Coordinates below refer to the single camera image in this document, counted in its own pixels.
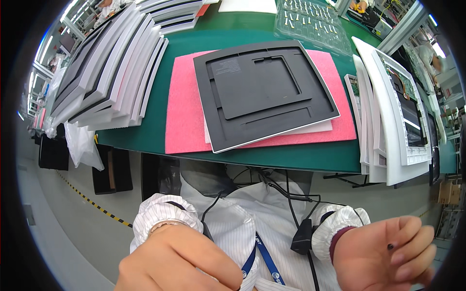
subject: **green workbench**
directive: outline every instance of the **green workbench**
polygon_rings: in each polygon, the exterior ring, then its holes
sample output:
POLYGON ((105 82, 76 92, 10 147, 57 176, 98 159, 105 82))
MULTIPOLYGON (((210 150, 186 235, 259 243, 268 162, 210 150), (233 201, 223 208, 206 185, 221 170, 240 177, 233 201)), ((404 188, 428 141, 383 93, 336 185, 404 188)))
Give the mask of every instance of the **green workbench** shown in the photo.
MULTIPOLYGON (((273 33, 275 15, 218 13, 218 9, 219 3, 210 5, 205 15, 199 18, 194 29, 167 36, 170 42, 158 68, 141 126, 98 131, 99 143, 121 149, 165 155, 166 110, 174 59, 200 51, 279 40, 273 33)), ((380 43, 377 37, 358 25, 345 19, 341 21, 348 38, 356 36, 373 46, 380 43)), ((356 53, 356 47, 351 40, 350 42, 353 52, 356 53)), ((317 49, 306 44, 304 47, 317 49)), ((343 84, 346 74, 356 75, 351 57, 345 55, 332 55, 332 57, 343 84)), ((172 156, 271 168, 347 173, 361 171, 357 139, 344 142, 234 149, 220 154, 199 152, 172 156)))

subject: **cardboard box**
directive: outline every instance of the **cardboard box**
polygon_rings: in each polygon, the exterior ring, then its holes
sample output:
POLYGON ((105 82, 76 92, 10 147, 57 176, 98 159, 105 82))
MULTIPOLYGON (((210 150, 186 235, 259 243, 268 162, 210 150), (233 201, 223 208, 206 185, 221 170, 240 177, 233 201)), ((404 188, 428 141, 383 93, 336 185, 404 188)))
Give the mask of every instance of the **cardboard box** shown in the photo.
POLYGON ((452 182, 441 182, 439 189, 439 199, 437 203, 450 204, 450 198, 452 194, 452 182))
POLYGON ((459 204, 459 196, 461 195, 461 185, 452 185, 452 194, 450 195, 450 204, 459 204))

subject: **fingernail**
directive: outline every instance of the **fingernail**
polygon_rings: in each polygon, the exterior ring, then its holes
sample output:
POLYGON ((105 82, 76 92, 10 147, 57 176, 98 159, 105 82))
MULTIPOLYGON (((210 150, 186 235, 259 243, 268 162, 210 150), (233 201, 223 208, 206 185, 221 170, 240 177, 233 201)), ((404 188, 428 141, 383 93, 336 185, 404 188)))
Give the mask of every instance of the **fingernail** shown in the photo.
POLYGON ((391 257, 391 264, 392 265, 397 265, 399 263, 401 263, 404 259, 404 255, 403 254, 395 254, 391 257))
POLYGON ((411 274, 411 269, 409 268, 400 268, 397 271, 397 274, 395 275, 395 280, 397 281, 403 281, 409 277, 411 274))

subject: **maroon cuff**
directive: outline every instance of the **maroon cuff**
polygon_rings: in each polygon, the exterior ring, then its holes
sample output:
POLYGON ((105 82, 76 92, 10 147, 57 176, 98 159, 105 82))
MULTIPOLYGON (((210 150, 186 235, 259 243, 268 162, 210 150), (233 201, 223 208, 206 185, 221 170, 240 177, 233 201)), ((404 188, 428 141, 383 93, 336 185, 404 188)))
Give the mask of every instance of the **maroon cuff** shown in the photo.
POLYGON ((356 228, 354 226, 347 226, 341 230, 339 230, 332 238, 332 244, 330 245, 330 259, 332 260, 332 264, 333 264, 333 252, 335 251, 335 246, 336 246, 336 243, 338 242, 338 240, 341 238, 341 236, 349 231, 349 230, 352 230, 353 228, 356 228))

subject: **bracelet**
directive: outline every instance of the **bracelet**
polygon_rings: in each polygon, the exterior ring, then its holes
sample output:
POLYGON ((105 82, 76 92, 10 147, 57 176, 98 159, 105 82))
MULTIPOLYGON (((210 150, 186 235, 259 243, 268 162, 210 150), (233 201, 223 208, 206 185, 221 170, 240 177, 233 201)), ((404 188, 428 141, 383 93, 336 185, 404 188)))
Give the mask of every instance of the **bracelet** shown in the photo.
POLYGON ((154 226, 151 227, 151 229, 149 230, 149 234, 148 234, 147 238, 151 237, 152 233, 157 228, 160 228, 160 227, 162 227, 163 225, 166 225, 166 224, 169 224, 169 225, 186 225, 181 220, 176 220, 176 219, 162 220, 162 221, 157 222, 154 226))

